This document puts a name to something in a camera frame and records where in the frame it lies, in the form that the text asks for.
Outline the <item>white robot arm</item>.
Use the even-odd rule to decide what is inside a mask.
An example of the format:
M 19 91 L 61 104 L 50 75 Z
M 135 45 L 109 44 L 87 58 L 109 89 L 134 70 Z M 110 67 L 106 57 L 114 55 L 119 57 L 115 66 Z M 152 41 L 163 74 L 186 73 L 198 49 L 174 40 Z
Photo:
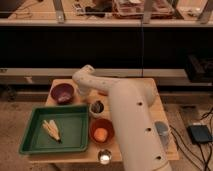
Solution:
M 94 76 L 85 65 L 72 75 L 78 92 L 108 94 L 108 104 L 125 171 L 172 171 L 149 107 L 156 89 L 144 81 Z

